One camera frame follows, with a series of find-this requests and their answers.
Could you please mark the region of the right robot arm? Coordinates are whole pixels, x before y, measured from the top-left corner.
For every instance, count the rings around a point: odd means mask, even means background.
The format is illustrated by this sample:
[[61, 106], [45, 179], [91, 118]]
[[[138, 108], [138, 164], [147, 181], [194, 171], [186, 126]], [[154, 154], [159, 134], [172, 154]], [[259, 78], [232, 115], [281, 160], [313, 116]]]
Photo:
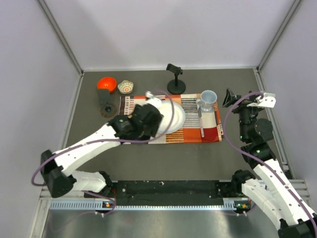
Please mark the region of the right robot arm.
[[301, 198], [268, 145], [273, 125], [258, 118], [260, 111], [275, 106], [275, 95], [249, 92], [245, 96], [226, 90], [222, 106], [239, 116], [240, 140], [246, 144], [234, 149], [242, 154], [251, 171], [236, 171], [231, 190], [247, 196], [275, 225], [280, 238], [315, 238], [317, 213]]

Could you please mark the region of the black clamp phone stand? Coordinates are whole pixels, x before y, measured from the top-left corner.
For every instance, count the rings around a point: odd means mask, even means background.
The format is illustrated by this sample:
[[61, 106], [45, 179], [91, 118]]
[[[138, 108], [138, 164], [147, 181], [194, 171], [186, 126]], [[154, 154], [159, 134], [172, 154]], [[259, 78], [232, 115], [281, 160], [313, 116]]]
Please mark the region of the black clamp phone stand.
[[174, 80], [167, 85], [168, 92], [173, 95], [183, 94], [186, 90], [186, 85], [182, 80], [178, 79], [178, 76], [183, 74], [182, 68], [169, 63], [166, 70], [174, 74]]

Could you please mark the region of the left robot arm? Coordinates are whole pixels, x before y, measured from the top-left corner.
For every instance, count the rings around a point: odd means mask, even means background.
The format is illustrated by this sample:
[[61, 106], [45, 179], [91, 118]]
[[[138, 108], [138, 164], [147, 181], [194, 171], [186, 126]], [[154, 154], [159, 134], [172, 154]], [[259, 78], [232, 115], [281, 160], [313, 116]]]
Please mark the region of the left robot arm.
[[136, 105], [131, 115], [115, 116], [73, 146], [54, 153], [50, 150], [43, 152], [41, 175], [51, 197], [62, 197], [70, 191], [89, 191], [103, 197], [110, 195], [113, 182], [106, 172], [90, 173], [79, 171], [78, 168], [122, 143], [154, 137], [163, 119], [159, 111], [161, 106], [161, 103]]

